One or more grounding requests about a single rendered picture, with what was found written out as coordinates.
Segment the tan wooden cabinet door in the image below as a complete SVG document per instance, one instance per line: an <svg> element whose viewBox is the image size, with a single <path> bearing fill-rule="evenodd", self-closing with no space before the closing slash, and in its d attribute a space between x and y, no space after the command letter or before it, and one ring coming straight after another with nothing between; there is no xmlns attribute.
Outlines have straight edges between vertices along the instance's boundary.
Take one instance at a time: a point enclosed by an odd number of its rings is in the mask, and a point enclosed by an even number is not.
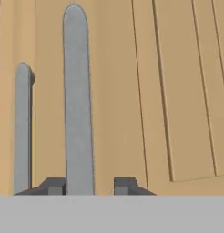
<svg viewBox="0 0 224 233"><path fill-rule="evenodd" d="M0 0L0 196L14 193L15 70L35 65L36 0Z"/></svg>
<svg viewBox="0 0 224 233"><path fill-rule="evenodd" d="M71 4L87 16L96 193L111 194L116 177L145 186L132 0L35 0L33 181L66 173L62 22Z"/></svg>

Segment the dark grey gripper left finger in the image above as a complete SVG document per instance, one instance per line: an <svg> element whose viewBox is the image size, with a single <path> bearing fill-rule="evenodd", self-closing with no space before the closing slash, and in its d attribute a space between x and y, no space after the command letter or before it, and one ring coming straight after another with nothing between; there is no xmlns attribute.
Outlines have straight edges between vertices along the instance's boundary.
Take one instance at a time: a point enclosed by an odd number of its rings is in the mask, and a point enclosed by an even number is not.
<svg viewBox="0 0 224 233"><path fill-rule="evenodd" d="M64 177L48 177L38 187L19 192L19 195L54 195L63 196L66 193L66 179Z"/></svg>

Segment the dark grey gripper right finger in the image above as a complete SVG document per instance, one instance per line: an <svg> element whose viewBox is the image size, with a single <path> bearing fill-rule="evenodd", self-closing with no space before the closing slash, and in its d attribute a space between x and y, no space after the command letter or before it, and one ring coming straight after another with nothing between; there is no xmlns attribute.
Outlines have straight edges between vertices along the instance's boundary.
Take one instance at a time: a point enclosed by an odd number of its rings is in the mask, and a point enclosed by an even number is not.
<svg viewBox="0 0 224 233"><path fill-rule="evenodd" d="M155 193L140 187L134 177L115 177L114 178L115 195L155 195Z"/></svg>

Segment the tan panelled cabinet door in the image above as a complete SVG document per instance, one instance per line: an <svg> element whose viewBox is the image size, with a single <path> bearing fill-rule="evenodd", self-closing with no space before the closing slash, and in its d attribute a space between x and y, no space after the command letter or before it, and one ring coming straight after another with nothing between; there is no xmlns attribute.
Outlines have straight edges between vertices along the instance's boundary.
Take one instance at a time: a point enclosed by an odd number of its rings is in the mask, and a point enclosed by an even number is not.
<svg viewBox="0 0 224 233"><path fill-rule="evenodd" d="M133 0L148 188L224 195L224 0Z"/></svg>

